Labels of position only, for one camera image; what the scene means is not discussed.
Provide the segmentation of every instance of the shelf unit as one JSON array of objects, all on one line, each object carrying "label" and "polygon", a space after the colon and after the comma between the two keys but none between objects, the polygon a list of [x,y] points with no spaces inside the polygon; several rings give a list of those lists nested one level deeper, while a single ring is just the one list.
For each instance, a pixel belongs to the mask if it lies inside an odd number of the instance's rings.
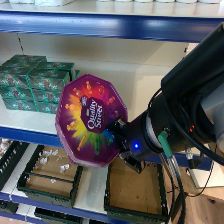
[{"label": "shelf unit", "polygon": [[224,15],[222,4],[125,4],[96,0],[62,7],[1,4],[0,31],[200,42]]},{"label": "shelf unit", "polygon": [[[32,54],[33,52],[37,52],[37,54],[41,55],[42,52],[38,47],[41,41],[45,42],[47,40],[48,35],[51,35],[50,39],[53,43],[58,43],[58,38],[61,39],[60,35],[64,36],[64,43],[71,41],[69,37],[66,39],[65,36],[76,36],[76,38],[94,37],[92,38],[92,42],[94,42],[92,45],[96,45],[97,47],[100,46],[102,41],[102,45],[107,46],[107,38],[109,38],[108,41],[112,43],[111,46],[113,46],[113,44],[116,46],[118,43],[115,39],[128,39],[129,45],[125,45],[125,49],[131,48],[132,45],[138,45],[140,50],[136,52],[137,55],[139,55],[143,49],[146,49],[145,52],[147,52],[147,47],[141,42],[142,40],[198,43],[223,21],[223,17],[224,3],[209,5],[203,3],[182,4],[175,2],[167,4],[152,2],[142,4],[137,2],[119,3],[114,1],[99,2],[96,0],[76,0],[62,7],[38,7],[30,4],[20,5],[4,3],[0,4],[0,32],[11,33],[11,35],[8,36],[8,34],[5,34],[2,39],[0,36],[0,40],[9,40],[9,43],[7,43],[8,45],[5,45],[6,49],[5,52],[3,52],[5,54],[1,56],[0,62],[7,60],[15,51],[18,54]],[[33,34],[46,34],[46,36],[41,35],[37,38]],[[96,37],[103,37],[104,39],[98,40]],[[31,39],[37,44],[33,46],[32,44],[29,45]],[[16,41],[17,44],[12,44],[12,46],[10,46],[10,43]],[[124,42],[120,42],[121,44],[119,47],[122,48]],[[64,43],[61,46],[62,48],[71,48],[71,46],[67,46]],[[179,48],[180,47],[184,50],[187,45],[185,46],[183,43]],[[156,49],[153,48],[154,52],[159,51],[160,48],[162,48],[162,44]],[[143,62],[137,60],[137,57],[134,56],[134,60],[129,57],[126,61],[120,62],[121,58],[118,58],[116,61],[116,57],[113,57],[114,61],[112,61],[112,58],[106,58],[104,60],[104,55],[101,52],[101,56],[95,60],[92,55],[88,59],[85,58],[86,55],[82,58],[77,57],[77,55],[74,56],[74,54],[67,57],[66,52],[53,51],[53,53],[51,53],[52,48],[47,47],[46,49],[47,58],[48,60],[50,59],[49,61],[75,61],[83,74],[91,73],[114,83],[116,88],[118,87],[117,90],[122,99],[128,102],[127,106],[130,120],[142,112],[148,103],[148,98],[150,98],[160,86],[161,78],[184,56],[184,54],[179,54],[169,65],[161,66],[154,63],[153,60],[147,61],[146,63],[144,57],[141,58]],[[164,49],[169,51],[173,48],[165,47]],[[128,52],[126,56],[135,53],[134,50]],[[120,78],[116,81],[116,78],[121,75],[115,75],[114,73],[118,73],[119,71],[122,71],[124,78]],[[125,79],[128,79],[131,84],[129,83],[127,86],[122,85],[121,83],[124,83]],[[153,83],[153,85],[151,85],[149,89],[146,83]],[[54,115],[27,112],[26,116],[24,116],[23,112],[20,111],[7,111],[1,98],[0,111],[0,137],[61,147],[61,143],[54,128]],[[29,209],[26,216],[27,221],[43,223],[33,216],[33,209],[35,206],[38,206],[109,223],[125,223],[108,219],[103,210],[103,195],[107,168],[97,170],[85,168],[83,173],[85,178],[83,178],[83,182],[81,181],[83,187],[80,188],[81,190],[78,193],[75,208],[73,209],[31,201],[22,192],[17,191],[16,182],[18,176],[30,159],[34,148],[35,145],[30,144],[29,149],[22,157],[3,190],[0,192],[0,199],[21,204],[17,214],[10,218],[20,220],[23,218],[24,220],[24,216],[22,215],[25,207],[23,206],[30,206],[32,209]],[[182,166],[186,166],[187,161],[185,155],[177,154],[176,156],[178,163]],[[151,157],[147,160],[159,162],[158,157]],[[209,170],[210,165],[211,160],[205,158],[201,168]],[[94,175],[98,176],[101,181],[101,187],[100,191],[97,192],[97,198],[96,189],[94,189],[96,186],[92,180]]]},{"label": "shelf unit", "polygon": [[108,223],[127,224],[123,221],[108,218],[104,211],[103,202],[106,189],[107,167],[98,169],[84,168],[79,183],[77,198],[72,209],[33,201],[28,199],[25,193],[18,191],[16,188],[17,181],[36,149],[36,146],[35,144],[29,145],[26,153],[2,189],[0,199]]}]

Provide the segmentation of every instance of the green box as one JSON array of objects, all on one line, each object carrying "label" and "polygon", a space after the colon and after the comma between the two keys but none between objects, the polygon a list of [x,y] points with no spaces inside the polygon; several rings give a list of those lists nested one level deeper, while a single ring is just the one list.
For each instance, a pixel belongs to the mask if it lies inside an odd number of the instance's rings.
[{"label": "green box", "polygon": [[73,80],[79,78],[80,76],[81,76],[80,70],[75,70],[75,78]]},{"label": "green box", "polygon": [[33,69],[27,75],[30,88],[50,91],[61,91],[70,82],[66,71]]},{"label": "green box", "polygon": [[8,60],[2,66],[10,68],[35,68],[40,62]]},{"label": "green box", "polygon": [[17,100],[17,99],[5,99],[3,98],[5,106],[8,110],[25,110],[25,111],[37,111],[33,100]]},{"label": "green box", "polygon": [[70,81],[76,79],[75,64],[74,63],[64,63],[64,62],[40,62],[37,66],[38,69],[47,70],[61,70],[67,71],[70,75]]},{"label": "green box", "polygon": [[26,75],[31,68],[0,67],[0,86],[29,88]]},{"label": "green box", "polygon": [[2,96],[2,98],[33,100],[33,96],[30,89],[24,89],[14,86],[13,87],[0,86],[0,95]]},{"label": "green box", "polygon": [[37,102],[37,111],[42,112],[42,113],[49,113],[49,114],[56,114],[57,113],[57,108],[58,104],[55,103],[43,103],[43,102]]},{"label": "green box", "polygon": [[36,101],[45,103],[59,103],[61,92],[51,92],[32,89],[33,98]]},{"label": "green box", "polygon": [[30,61],[30,62],[46,62],[46,56],[22,55],[16,54],[10,60],[13,61]]}]

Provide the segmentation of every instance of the blue light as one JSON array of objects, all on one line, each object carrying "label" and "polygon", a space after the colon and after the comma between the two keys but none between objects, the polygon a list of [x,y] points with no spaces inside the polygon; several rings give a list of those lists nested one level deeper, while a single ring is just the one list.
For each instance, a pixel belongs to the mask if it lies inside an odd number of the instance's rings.
[{"label": "blue light", "polygon": [[134,147],[135,147],[136,149],[138,149],[139,145],[138,145],[137,143],[135,143]]}]

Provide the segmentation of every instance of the tin lid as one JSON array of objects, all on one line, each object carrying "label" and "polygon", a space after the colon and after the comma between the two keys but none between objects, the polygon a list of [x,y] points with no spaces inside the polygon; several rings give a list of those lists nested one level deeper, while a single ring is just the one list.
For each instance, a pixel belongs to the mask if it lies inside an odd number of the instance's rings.
[{"label": "tin lid", "polygon": [[103,167],[120,149],[105,128],[117,117],[127,121],[127,108],[113,85],[84,75],[66,85],[56,116],[58,136],[71,161]]}]

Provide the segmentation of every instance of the wire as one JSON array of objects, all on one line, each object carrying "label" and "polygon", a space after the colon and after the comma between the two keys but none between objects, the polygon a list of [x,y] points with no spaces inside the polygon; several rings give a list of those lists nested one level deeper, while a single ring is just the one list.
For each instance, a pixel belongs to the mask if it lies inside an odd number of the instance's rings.
[{"label": "wire", "polygon": [[220,165],[224,166],[224,158],[221,156],[216,155],[213,151],[207,149],[201,142],[199,142],[197,139],[192,138],[180,125],[180,123],[177,121],[175,116],[173,115],[170,106],[166,102],[164,98],[164,102],[167,108],[167,111],[169,113],[170,118],[172,119],[174,125],[179,130],[179,132],[188,140],[190,141],[197,149],[199,149],[201,152],[203,152],[206,156],[214,160],[215,162],[219,163]]},{"label": "wire", "polygon": [[177,179],[177,183],[179,186],[179,190],[180,190],[180,197],[181,197],[181,213],[180,213],[180,217],[178,219],[178,223],[177,224],[184,224],[184,220],[185,220],[185,215],[186,215],[186,202],[185,202],[185,192],[184,192],[184,188],[180,179],[180,175],[179,172],[177,171],[175,164],[173,163],[173,160],[170,160],[170,164],[173,167],[173,170],[175,172],[176,175],[176,179]]},{"label": "wire", "polygon": [[162,91],[161,88],[159,88],[155,94],[152,96],[151,100],[149,101],[149,104],[148,104],[148,114],[150,114],[150,109],[151,109],[151,104],[153,102],[153,100],[155,99],[155,97]]},{"label": "wire", "polygon": [[201,192],[199,192],[199,193],[196,194],[196,195],[189,195],[189,194],[188,194],[188,195],[187,195],[188,197],[195,198],[195,197],[198,197],[199,195],[201,195],[201,194],[204,192],[205,188],[207,187],[208,181],[209,181],[209,179],[210,179],[210,177],[211,177],[213,167],[214,167],[214,161],[212,161],[211,168],[210,168],[210,174],[209,174],[208,179],[207,179],[207,181],[206,181],[206,183],[205,183],[205,186],[203,187],[203,189],[201,190]]},{"label": "wire", "polygon": [[162,164],[163,164],[163,166],[164,166],[164,168],[165,168],[165,170],[166,170],[166,173],[167,173],[167,175],[169,176],[170,181],[171,181],[172,191],[170,191],[170,192],[173,192],[173,194],[172,194],[172,202],[171,202],[171,207],[170,207],[170,212],[169,212],[169,215],[168,215],[167,220],[166,220],[166,223],[165,223],[165,224],[168,224],[169,221],[170,221],[171,215],[172,215],[172,213],[173,213],[173,209],[174,209],[174,202],[175,202],[175,188],[177,188],[177,187],[176,187],[175,184],[174,184],[173,177],[172,177],[172,175],[171,175],[171,173],[170,173],[170,170],[169,170],[169,168],[168,168],[168,165],[167,165],[167,163],[166,163],[166,160],[164,159],[164,157],[163,157],[162,154],[159,154],[159,157],[160,157],[160,160],[162,161]]}]

